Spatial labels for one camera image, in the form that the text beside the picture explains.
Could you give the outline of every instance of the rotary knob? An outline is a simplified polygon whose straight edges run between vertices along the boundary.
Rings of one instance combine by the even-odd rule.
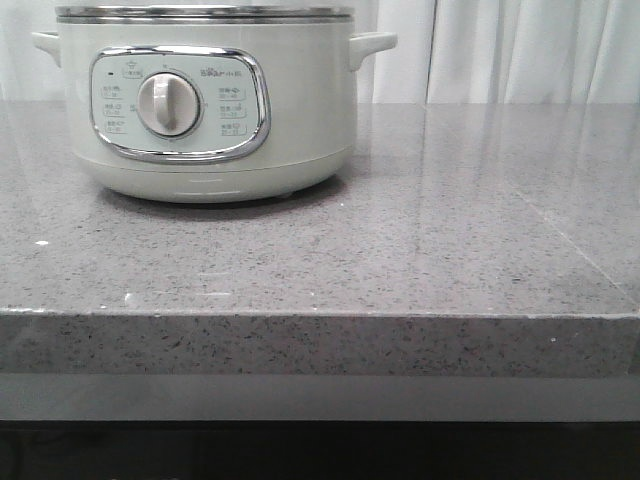
[[[157,73],[140,86],[138,115],[158,135],[183,135],[193,128],[200,115],[198,94],[181,76]]]

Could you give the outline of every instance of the gray granite countertop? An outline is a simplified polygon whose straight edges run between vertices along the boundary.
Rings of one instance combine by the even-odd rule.
[[[87,177],[61,103],[0,104],[0,372],[640,371],[637,106],[360,108],[286,199]]]

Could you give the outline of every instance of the curtain fold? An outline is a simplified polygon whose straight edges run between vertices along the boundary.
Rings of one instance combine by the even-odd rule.
[[[435,3],[380,0],[377,29],[396,32],[399,39],[394,50],[375,55],[374,102],[425,103]]]
[[[52,0],[0,0],[0,98],[63,98],[62,71],[31,43],[32,31],[55,29]]]
[[[637,103],[637,0],[439,0],[430,103]]]

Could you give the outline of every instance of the white cooking pot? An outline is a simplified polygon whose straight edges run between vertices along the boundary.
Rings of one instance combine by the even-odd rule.
[[[58,7],[34,33],[61,65],[74,153],[141,198],[229,202],[335,173],[355,142],[356,79],[391,33],[348,8]]]

